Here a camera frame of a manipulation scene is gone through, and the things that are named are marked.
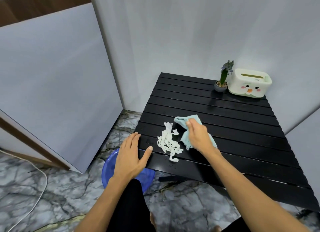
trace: blue plastic bowl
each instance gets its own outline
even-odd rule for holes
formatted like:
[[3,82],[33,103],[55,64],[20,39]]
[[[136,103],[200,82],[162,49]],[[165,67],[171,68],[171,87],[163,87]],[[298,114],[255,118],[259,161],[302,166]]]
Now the blue plastic bowl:
[[[102,168],[102,185],[104,188],[108,185],[109,179],[113,176],[115,171],[116,159],[119,149],[116,149],[106,160]],[[136,177],[142,185],[142,192],[144,193],[151,185],[153,178],[155,177],[155,171],[144,168],[142,172]]]

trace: left hand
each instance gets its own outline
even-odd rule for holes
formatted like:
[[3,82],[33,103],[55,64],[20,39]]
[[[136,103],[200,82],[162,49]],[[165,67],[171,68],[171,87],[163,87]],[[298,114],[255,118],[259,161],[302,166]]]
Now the left hand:
[[138,141],[140,134],[138,132],[130,134],[120,146],[120,150],[115,162],[113,176],[119,179],[135,178],[146,167],[147,161],[152,153],[153,147],[150,146],[144,152],[141,160],[138,158]]

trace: potted plant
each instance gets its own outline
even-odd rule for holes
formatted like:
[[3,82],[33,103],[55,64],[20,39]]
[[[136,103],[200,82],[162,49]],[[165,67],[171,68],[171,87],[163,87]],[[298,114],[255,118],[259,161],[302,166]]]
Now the potted plant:
[[226,88],[228,87],[227,83],[226,83],[226,78],[229,75],[229,73],[233,72],[232,67],[233,67],[234,61],[228,60],[227,63],[225,63],[223,65],[223,67],[221,68],[221,77],[219,81],[216,81],[216,83],[214,83],[214,89],[217,92],[224,92],[226,90]]

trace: tissue box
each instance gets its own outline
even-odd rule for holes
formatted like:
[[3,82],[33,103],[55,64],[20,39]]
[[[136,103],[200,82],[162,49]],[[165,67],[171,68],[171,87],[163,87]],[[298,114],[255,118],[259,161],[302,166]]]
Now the tissue box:
[[261,98],[271,84],[272,80],[267,73],[236,69],[228,81],[228,89],[235,95]]

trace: gray marble tile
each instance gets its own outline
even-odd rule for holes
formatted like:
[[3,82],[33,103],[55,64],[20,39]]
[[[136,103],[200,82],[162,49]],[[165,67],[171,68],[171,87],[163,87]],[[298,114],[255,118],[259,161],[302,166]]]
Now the gray marble tile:
[[[73,231],[102,194],[102,166],[123,139],[134,131],[141,113],[123,111],[110,131],[101,151],[85,174],[37,165],[48,176],[48,187],[34,211],[13,231],[67,232]],[[209,231],[215,225],[222,228],[240,214],[233,202],[222,195],[225,190],[195,182],[159,182],[169,174],[156,172],[145,193],[145,200],[154,213],[159,232]],[[29,163],[0,153],[0,231],[8,231],[38,199],[45,179]],[[315,213],[281,204],[311,231],[319,230]]]

